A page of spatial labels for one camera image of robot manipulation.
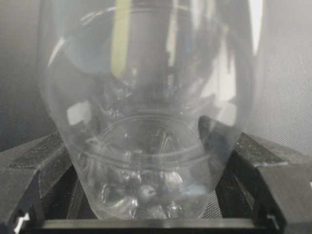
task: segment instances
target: transparent plastic container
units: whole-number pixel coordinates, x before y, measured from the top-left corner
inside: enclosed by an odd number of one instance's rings
[[[98,218],[202,215],[257,96],[259,6],[42,1],[42,96]]]

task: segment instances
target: gray backdrop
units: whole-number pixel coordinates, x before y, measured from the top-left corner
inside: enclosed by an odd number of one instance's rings
[[[311,0],[267,0],[264,89],[247,132],[312,155]],[[0,0],[0,151],[55,130],[39,96],[39,0]]]

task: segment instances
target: black holder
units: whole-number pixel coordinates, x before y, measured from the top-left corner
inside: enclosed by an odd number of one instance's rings
[[[246,134],[216,188],[222,219],[77,219],[85,195],[59,135],[20,152],[0,155],[0,234],[25,213],[21,234],[312,233],[312,158]]]

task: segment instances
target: metal bar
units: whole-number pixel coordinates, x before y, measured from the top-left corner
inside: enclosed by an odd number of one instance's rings
[[[251,219],[167,219],[167,220],[46,220],[24,224],[21,234],[95,234],[95,233],[274,233],[265,227],[256,226]]]

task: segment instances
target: clear plastic bottle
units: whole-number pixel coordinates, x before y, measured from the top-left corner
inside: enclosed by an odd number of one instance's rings
[[[42,95],[98,218],[202,215],[256,99],[251,2],[42,1]]]

